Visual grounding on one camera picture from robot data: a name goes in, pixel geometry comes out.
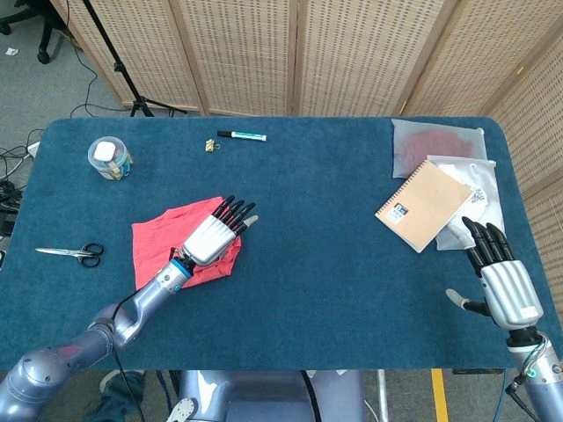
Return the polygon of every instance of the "scissors blade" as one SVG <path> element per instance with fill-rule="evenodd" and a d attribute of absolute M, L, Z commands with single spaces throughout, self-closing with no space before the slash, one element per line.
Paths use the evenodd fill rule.
<path fill-rule="evenodd" d="M 35 248 L 37 252 L 52 253 L 53 255 L 70 255 L 74 256 L 77 251 L 69 251 L 68 249 L 54 249 L 54 248 Z"/>

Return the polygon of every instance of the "black scissors handle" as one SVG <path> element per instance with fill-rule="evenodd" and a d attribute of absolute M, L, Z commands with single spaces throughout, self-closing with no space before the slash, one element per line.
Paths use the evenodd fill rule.
<path fill-rule="evenodd" d="M 83 252 L 87 252 L 87 257 L 78 257 L 78 262 L 87 268 L 93 268 L 98 266 L 101 261 L 100 255 L 104 253 L 104 247 L 101 244 L 87 244 L 81 249 Z"/>

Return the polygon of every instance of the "notebook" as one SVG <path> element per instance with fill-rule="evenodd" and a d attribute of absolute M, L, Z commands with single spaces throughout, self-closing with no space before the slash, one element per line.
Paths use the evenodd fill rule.
<path fill-rule="evenodd" d="M 425 160 L 376 217 L 420 253 L 471 194 L 471 188 Z"/>

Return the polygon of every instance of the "blue table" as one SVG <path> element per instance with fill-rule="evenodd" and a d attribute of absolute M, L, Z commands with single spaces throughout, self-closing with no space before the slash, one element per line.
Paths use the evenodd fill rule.
<path fill-rule="evenodd" d="M 539 327 L 561 350 L 559 322 L 524 213 L 506 140 L 486 118 L 416 120 L 485 129 L 497 161 L 508 238 L 545 309 Z M 218 138 L 217 129 L 267 134 Z M 86 152 L 102 135 L 135 157 L 131 175 L 104 180 Z M 0 367 L 59 344 L 134 288 L 131 223 L 217 195 L 253 200 L 229 278 L 181 292 L 123 353 L 127 367 L 298 369 L 509 367 L 507 335 L 456 308 L 444 290 L 480 298 L 461 251 L 420 255 L 374 217 L 398 188 L 386 118 L 75 119 L 43 135 L 0 272 Z M 34 251 L 106 247 L 99 267 Z M 100 367 L 113 367 L 104 360 Z"/>

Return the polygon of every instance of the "white plastic bag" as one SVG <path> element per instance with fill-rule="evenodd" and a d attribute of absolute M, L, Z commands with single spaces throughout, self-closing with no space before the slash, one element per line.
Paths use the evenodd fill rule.
<path fill-rule="evenodd" d="M 454 215 L 448 225 L 438 233 L 436 237 L 438 251 L 464 249 L 457 236 L 454 236 L 452 233 L 454 229 L 457 231 L 457 235 L 460 236 L 459 230 L 461 230 L 466 236 L 471 238 L 470 231 L 461 221 L 463 216 L 469 217 L 483 225 L 490 222 L 504 232 L 501 200 L 499 198 L 496 177 L 494 176 L 495 161 L 476 160 L 459 156 L 428 156 L 428 160 L 436 164 L 440 170 L 473 190 L 471 198 Z"/>
<path fill-rule="evenodd" d="M 391 119 L 393 132 L 393 177 L 408 178 L 427 156 L 464 156 L 486 160 L 481 128 L 468 129 Z"/>

